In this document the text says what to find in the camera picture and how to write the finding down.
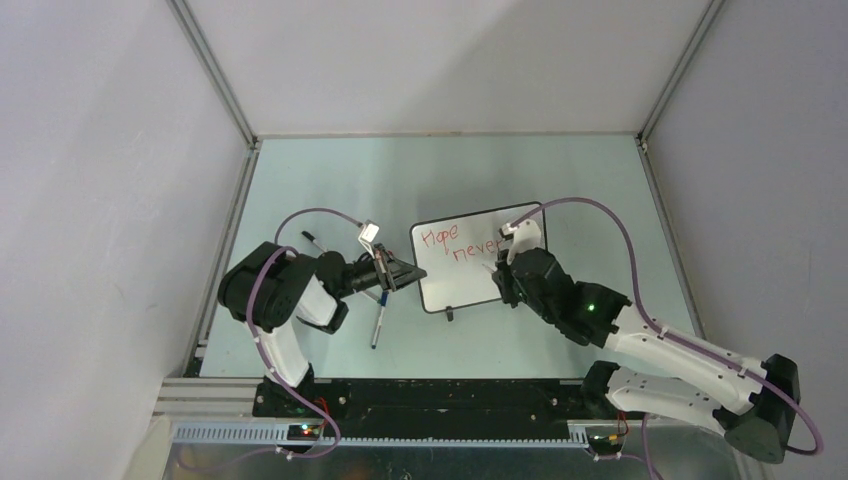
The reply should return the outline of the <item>white whiteboard black frame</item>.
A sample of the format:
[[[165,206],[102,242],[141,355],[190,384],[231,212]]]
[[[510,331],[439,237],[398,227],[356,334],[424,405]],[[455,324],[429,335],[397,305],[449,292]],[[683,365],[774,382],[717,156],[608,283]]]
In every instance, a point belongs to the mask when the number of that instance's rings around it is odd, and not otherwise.
[[[525,202],[413,224],[409,234],[414,263],[427,271],[419,281],[422,309],[451,314],[499,301],[491,274],[482,265],[495,268],[498,252],[509,249],[511,242],[499,229],[539,205]]]

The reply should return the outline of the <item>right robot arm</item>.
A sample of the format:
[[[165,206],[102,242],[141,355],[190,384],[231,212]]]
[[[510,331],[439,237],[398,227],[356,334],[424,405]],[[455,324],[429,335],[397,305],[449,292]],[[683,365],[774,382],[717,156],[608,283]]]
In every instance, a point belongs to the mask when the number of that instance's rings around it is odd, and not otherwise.
[[[528,306],[568,340],[662,370],[653,376],[596,361],[581,392],[591,416],[606,418],[619,410],[685,421],[769,464],[782,463],[792,452],[789,438],[800,405],[793,360],[780,354],[745,357],[648,319],[626,295],[573,280],[540,247],[499,251],[492,279],[504,303]]]

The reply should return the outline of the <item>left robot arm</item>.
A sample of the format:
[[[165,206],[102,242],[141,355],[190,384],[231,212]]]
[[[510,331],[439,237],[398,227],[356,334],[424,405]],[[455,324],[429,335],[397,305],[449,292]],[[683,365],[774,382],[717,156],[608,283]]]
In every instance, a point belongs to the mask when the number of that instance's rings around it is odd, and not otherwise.
[[[349,313],[346,298],[372,288],[396,292],[426,276],[381,244],[348,261],[337,251],[310,256],[266,241],[224,275],[217,301],[248,329],[265,378],[280,386],[278,404],[299,417],[314,408],[316,390],[295,324],[332,335]]]

